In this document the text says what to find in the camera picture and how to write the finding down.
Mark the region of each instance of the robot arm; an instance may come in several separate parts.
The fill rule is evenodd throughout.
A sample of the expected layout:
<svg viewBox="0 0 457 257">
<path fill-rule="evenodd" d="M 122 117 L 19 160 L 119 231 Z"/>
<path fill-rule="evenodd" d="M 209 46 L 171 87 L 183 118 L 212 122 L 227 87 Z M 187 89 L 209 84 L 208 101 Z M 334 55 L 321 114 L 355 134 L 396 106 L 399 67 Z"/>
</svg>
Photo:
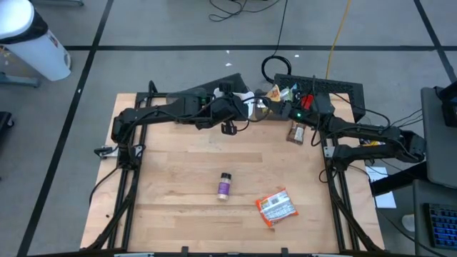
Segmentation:
<svg viewBox="0 0 457 257">
<path fill-rule="evenodd" d="M 129 153 L 133 150 L 128 147 L 127 142 L 138 125 L 174 121 L 179 124 L 195 125 L 197 129 L 209 129 L 224 123 L 222 133 L 235 135 L 236 127 L 231 122 L 248 119 L 250 107 L 246 104 L 246 99 L 231 93 L 229 89 L 221 87 L 221 91 L 225 94 L 214 99 L 208 94 L 187 95 L 177 98 L 172 104 L 122 111 L 114 119 L 111 131 L 111 138 L 119 145 L 119 165 L 125 167 L 132 164 L 133 160 L 130 158 L 134 154 Z M 318 94 L 313 97 L 308 109 L 290 101 L 274 102 L 261 96 L 255 96 L 254 99 L 261 99 L 275 114 L 314 127 L 324 132 L 328 138 L 363 138 L 384 143 L 379 146 L 355 148 L 347 145 L 326 147 L 325 157 L 331 159 L 337 169 L 346 170 L 355 160 L 397 158 L 408 163 L 418 163 L 425 158 L 426 142 L 414 132 L 404 131 L 395 126 L 373 126 L 344 121 L 334 116 L 334 107 L 324 95 Z"/>
</svg>

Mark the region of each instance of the white container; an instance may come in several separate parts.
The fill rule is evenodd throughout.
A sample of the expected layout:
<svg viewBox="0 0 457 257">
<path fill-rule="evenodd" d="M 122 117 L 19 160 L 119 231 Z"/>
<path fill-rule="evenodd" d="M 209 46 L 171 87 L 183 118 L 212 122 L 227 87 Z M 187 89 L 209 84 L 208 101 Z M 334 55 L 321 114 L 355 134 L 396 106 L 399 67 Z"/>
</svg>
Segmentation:
<svg viewBox="0 0 457 257">
<path fill-rule="evenodd" d="M 38 29 L 47 28 L 28 0 L 0 0 L 0 44 L 48 80 L 65 79 L 71 73 L 70 54 L 50 30 L 34 32 L 37 20 Z"/>
</svg>

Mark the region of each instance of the keyboard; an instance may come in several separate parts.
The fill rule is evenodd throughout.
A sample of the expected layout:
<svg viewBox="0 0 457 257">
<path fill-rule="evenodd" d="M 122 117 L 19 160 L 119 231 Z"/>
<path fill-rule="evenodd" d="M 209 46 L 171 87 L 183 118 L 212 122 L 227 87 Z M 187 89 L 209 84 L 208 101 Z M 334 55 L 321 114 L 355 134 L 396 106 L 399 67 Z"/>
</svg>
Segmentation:
<svg viewBox="0 0 457 257">
<path fill-rule="evenodd" d="M 457 206 L 425 203 L 423 207 L 431 245 L 457 250 Z"/>
</svg>

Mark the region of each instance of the white label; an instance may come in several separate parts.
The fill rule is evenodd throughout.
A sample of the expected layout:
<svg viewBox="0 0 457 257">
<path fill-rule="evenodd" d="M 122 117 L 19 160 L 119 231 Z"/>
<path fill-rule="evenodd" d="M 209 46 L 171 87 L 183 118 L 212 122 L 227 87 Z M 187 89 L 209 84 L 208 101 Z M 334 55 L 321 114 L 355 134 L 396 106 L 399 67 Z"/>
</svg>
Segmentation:
<svg viewBox="0 0 457 257">
<path fill-rule="evenodd" d="M 295 132 L 294 139 L 300 142 L 303 142 L 303 131 L 304 129 L 301 127 L 297 127 L 297 131 Z"/>
<path fill-rule="evenodd" d="M 287 217 L 296 211 L 287 192 L 282 191 L 262 202 L 261 212 L 265 215 L 265 218 L 272 221 Z"/>
</svg>

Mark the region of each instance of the wooden table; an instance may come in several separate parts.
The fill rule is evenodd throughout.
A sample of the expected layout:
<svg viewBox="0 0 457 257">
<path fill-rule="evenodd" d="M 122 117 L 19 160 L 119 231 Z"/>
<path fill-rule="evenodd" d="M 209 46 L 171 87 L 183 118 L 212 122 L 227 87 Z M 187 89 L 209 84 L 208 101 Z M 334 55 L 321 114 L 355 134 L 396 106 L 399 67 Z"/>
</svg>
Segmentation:
<svg viewBox="0 0 457 257">
<path fill-rule="evenodd" d="M 134 99 L 135 94 L 119 94 L 113 117 L 132 107 Z M 336 116 L 353 121 L 349 104 L 333 95 L 331 100 Z M 163 103 L 155 99 L 153 105 Z M 129 251 L 179 252 L 188 246 L 190 252 L 279 253 L 287 247 L 291 253 L 338 253 L 328 186 L 318 180 L 324 169 L 321 147 L 311 147 L 309 128 L 302 146 L 287 142 L 290 127 L 290 121 L 263 121 L 227 136 L 220 126 L 201 131 L 174 123 L 148 126 Z M 111 127 L 106 144 L 112 145 L 110 133 Z M 97 181 L 115 165 L 114 159 L 102 161 Z M 365 169 L 362 161 L 353 165 Z M 227 202 L 216 199 L 222 172 L 232 174 Z M 94 194 L 81 247 L 92 243 L 112 217 L 120 173 Z M 383 248 L 366 174 L 350 168 L 346 180 L 355 219 Z M 299 215 L 268 228 L 254 201 L 283 187 Z M 351 248 L 341 217 L 346 248 Z M 121 221 L 117 246 L 123 227 Z"/>
</svg>

